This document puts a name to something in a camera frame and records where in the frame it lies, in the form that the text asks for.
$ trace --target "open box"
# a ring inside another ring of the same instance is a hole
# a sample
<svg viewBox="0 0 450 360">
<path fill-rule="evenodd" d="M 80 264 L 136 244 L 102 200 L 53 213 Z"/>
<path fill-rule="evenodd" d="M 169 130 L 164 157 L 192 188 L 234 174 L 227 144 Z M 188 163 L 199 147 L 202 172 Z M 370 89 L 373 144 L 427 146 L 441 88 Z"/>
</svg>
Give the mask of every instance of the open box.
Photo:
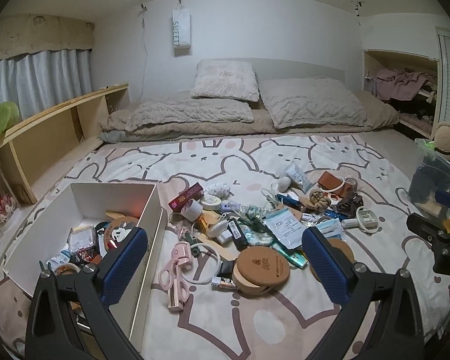
<svg viewBox="0 0 450 360">
<path fill-rule="evenodd" d="M 106 210 L 139 218 L 137 226 L 148 236 L 147 253 L 120 302 L 110 306 L 120 328 L 141 352 L 148 300 L 167 224 L 155 184 L 70 184 L 34 221 L 3 269 L 32 297 L 41 272 L 38 262 L 60 253 L 72 227 L 109 221 Z"/>
</svg>

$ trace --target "leather wallet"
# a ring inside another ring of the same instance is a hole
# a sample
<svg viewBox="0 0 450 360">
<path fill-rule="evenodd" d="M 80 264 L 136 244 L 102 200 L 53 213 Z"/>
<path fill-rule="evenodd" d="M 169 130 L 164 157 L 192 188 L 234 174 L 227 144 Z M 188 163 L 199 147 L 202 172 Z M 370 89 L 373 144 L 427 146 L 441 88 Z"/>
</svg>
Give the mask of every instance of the leather wallet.
<svg viewBox="0 0 450 360">
<path fill-rule="evenodd" d="M 322 189 L 326 191 L 334 190 L 339 187 L 343 182 L 341 179 L 336 178 L 330 172 L 325 171 L 320 178 L 318 179 L 318 184 L 322 187 Z M 347 197 L 348 193 L 353 190 L 352 186 L 348 183 L 345 183 L 341 188 L 334 191 L 333 193 L 337 194 L 341 198 Z"/>
</svg>

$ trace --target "clear plastic bin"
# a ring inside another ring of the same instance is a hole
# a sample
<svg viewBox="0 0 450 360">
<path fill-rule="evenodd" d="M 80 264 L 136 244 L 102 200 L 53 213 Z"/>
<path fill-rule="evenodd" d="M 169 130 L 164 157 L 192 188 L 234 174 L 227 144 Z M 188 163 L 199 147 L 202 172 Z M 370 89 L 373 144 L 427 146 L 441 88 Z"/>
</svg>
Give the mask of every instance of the clear plastic bin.
<svg viewBox="0 0 450 360">
<path fill-rule="evenodd" d="M 440 153 L 426 146 L 428 139 L 416 139 L 423 156 L 412 177 L 408 199 L 438 227 L 450 233 L 450 209 L 435 201 L 437 190 L 450 192 L 450 162 Z"/>
</svg>

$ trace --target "bunny print sheet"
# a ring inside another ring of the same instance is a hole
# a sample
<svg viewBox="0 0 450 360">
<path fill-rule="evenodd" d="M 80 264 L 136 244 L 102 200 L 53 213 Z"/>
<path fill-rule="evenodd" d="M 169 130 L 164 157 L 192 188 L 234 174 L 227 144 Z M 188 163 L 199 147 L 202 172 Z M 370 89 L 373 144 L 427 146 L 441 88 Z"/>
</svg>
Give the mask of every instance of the bunny print sheet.
<svg viewBox="0 0 450 360">
<path fill-rule="evenodd" d="M 324 170 L 358 180 L 364 204 L 377 214 L 380 228 L 373 235 L 348 229 L 343 240 L 355 260 L 372 271 L 394 274 L 404 267 L 411 272 L 424 333 L 429 338 L 450 309 L 450 279 L 433 273 L 431 246 L 407 229 L 407 216 L 416 212 L 407 200 L 409 179 L 356 136 L 210 139 L 113 149 L 105 146 L 78 162 L 37 204 L 10 250 L 39 212 L 72 182 L 157 183 L 162 206 L 169 211 L 167 203 L 194 183 L 205 187 L 226 182 L 231 186 L 229 200 L 266 206 L 261 189 L 270 188 L 291 161 L 314 183 Z M 157 272 L 169 260 L 177 240 L 171 229 L 165 232 Z M 210 276 L 215 267 L 215 261 L 207 255 L 194 264 L 195 271 L 188 274 L 195 279 Z M 285 285 L 260 298 L 212 290 L 209 284 L 190 285 L 190 298 L 180 314 L 169 312 L 167 295 L 157 277 L 152 288 L 143 338 L 142 356 L 146 360 L 304 359 L 340 311 L 308 266 L 293 269 Z M 356 356 L 363 345 L 376 306 L 370 305 L 347 359 Z"/>
</svg>

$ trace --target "green plush toy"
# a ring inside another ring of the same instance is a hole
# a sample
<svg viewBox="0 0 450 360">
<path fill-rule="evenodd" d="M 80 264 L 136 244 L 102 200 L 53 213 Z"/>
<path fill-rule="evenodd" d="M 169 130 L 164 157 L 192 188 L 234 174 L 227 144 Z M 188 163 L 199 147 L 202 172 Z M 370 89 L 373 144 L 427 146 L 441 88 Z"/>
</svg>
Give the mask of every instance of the green plush toy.
<svg viewBox="0 0 450 360">
<path fill-rule="evenodd" d="M 20 111 L 17 104 L 6 101 L 0 103 L 0 135 L 20 121 Z"/>
</svg>

